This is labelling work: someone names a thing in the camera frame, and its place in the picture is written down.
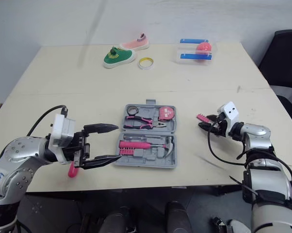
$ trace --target shoe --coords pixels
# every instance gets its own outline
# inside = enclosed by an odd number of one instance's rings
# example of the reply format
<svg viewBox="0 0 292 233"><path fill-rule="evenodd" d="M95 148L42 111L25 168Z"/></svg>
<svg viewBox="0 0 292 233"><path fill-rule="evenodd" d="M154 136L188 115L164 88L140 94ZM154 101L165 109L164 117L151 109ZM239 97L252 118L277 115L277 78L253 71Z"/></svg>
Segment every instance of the shoe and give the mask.
<svg viewBox="0 0 292 233"><path fill-rule="evenodd" d="M121 64L126 64L134 61L135 52L133 50L122 50L112 47L109 53L104 58L103 66L105 68L114 68Z"/></svg>
<svg viewBox="0 0 292 233"><path fill-rule="evenodd" d="M122 43L119 47L123 50L145 50L149 47L149 41L146 35L142 33L140 38L128 43Z"/></svg>
<svg viewBox="0 0 292 233"><path fill-rule="evenodd" d="M235 233L251 233L251 230L247 226L237 220L231 220L228 225L232 226L233 232Z"/></svg>

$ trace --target pliers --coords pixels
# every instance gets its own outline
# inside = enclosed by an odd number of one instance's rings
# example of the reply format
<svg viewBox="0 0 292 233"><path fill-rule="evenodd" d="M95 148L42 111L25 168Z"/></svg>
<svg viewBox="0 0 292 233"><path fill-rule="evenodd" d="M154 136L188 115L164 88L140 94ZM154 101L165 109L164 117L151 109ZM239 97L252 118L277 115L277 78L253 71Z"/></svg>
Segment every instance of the pliers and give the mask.
<svg viewBox="0 0 292 233"><path fill-rule="evenodd" d="M154 127L159 127L159 128L166 127L166 123L163 123L160 121L154 121L151 118L145 118L145 117L141 117L141 116L126 116L126 120L137 120L137 121L141 121L141 122L144 122L147 124L141 125L141 126L125 125L124 126L125 129L151 130Z"/></svg>

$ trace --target pink pliers handle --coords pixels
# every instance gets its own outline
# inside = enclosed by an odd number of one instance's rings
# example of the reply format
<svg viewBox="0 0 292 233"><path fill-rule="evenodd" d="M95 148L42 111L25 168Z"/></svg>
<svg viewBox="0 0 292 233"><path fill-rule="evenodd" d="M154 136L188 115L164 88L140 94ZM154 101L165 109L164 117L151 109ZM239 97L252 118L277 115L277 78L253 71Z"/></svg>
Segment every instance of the pink pliers handle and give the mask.
<svg viewBox="0 0 292 233"><path fill-rule="evenodd" d="M141 126L125 125L124 126L125 129L137 129L137 130L147 129L147 130L151 130L152 128L154 128L154 126L152 125L153 120L151 118L144 118L144 117L141 117L141 116L126 116L126 120L138 120L138 121L141 121L141 122L145 122L147 124L146 125L141 125Z"/></svg>

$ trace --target pink tape measure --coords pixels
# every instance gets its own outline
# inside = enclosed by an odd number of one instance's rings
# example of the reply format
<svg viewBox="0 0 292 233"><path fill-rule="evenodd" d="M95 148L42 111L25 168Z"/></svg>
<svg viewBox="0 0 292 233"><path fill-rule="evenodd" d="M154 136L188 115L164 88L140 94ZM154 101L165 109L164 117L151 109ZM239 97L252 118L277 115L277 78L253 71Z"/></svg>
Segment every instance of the pink tape measure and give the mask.
<svg viewBox="0 0 292 233"><path fill-rule="evenodd" d="M174 117L174 109L170 107L161 107L159 109L159 118L158 120L171 120Z"/></svg>

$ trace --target table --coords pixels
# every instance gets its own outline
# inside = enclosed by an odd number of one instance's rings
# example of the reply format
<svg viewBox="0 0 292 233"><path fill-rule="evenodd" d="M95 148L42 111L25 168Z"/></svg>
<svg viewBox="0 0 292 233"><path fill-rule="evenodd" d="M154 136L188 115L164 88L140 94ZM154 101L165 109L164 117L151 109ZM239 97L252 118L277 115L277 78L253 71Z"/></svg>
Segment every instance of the table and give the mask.
<svg viewBox="0 0 292 233"><path fill-rule="evenodd" d="M208 66L176 64L174 45L151 45L138 51L149 56L152 70L140 70L137 61L105 69L102 59L111 46L42 47L0 110L0 152L11 140L26 135L48 108L65 104L75 130L85 124L121 126L128 103L173 105L177 110L178 166L175 169L108 165L80 169L67 176L68 165L41 167L29 192L76 191L116 188L234 184L229 175L243 178L244 168L217 161L207 145L206 132L198 128L198 113L215 114L233 101L240 120L262 124L272 131L279 158L292 168L292 120L240 43L217 43ZM33 132L44 137L51 128L49 114ZM119 130L88 137L91 157L114 154ZM211 137L217 155L235 161L242 145L223 137Z"/></svg>

